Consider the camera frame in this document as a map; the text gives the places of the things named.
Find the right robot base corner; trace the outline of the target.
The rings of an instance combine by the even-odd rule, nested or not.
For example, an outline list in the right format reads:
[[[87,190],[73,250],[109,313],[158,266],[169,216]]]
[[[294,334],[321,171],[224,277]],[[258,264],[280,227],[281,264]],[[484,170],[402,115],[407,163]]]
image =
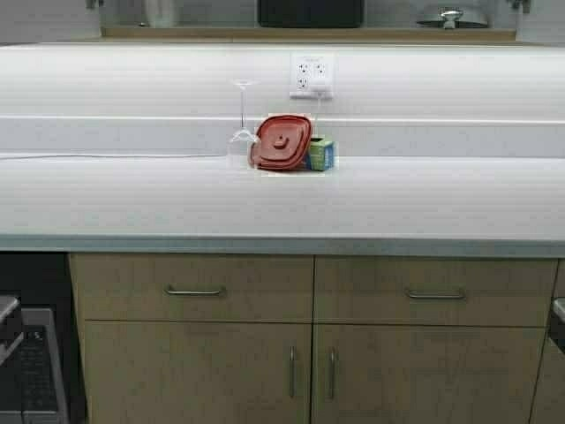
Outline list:
[[[565,350],[564,302],[564,298],[553,300],[548,330],[548,335],[561,352]]]

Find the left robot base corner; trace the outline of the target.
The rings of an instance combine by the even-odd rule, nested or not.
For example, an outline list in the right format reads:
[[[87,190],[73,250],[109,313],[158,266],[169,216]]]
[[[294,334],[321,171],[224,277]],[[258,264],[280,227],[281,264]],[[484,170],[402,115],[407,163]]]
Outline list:
[[[1,297],[1,355],[3,365],[24,339],[22,307],[17,297]]]

